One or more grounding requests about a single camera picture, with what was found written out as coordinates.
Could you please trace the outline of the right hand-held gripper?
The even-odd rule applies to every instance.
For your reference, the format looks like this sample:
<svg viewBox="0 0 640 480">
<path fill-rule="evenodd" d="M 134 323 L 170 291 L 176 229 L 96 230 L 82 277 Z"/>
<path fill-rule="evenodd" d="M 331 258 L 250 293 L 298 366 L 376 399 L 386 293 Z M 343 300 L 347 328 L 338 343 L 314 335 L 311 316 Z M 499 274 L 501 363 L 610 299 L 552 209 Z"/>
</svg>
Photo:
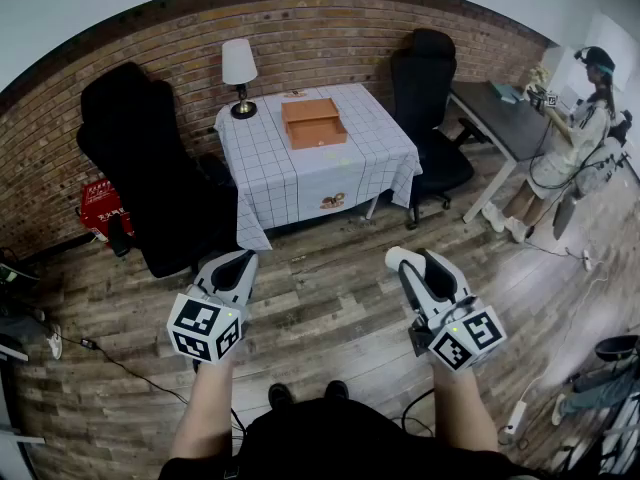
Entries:
<svg viewBox="0 0 640 480">
<path fill-rule="evenodd" d="M 408 330 L 416 356 L 430 353 L 448 370 L 462 371 L 506 341 L 494 308 L 472 293 L 448 259 L 427 249 L 394 246 L 385 264 L 398 274 L 416 314 Z"/>
</svg>

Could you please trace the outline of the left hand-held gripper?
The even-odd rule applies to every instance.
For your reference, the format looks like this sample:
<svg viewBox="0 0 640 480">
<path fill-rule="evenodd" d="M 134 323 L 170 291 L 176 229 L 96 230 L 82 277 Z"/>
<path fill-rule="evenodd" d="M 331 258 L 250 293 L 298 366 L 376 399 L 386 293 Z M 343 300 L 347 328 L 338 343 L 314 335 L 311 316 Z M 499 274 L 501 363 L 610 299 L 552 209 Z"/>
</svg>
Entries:
<svg viewBox="0 0 640 480">
<path fill-rule="evenodd" d="M 257 270 L 252 250 L 207 262 L 172 306 L 167 332 L 174 351 L 201 363 L 223 360 L 243 338 Z"/>
</svg>

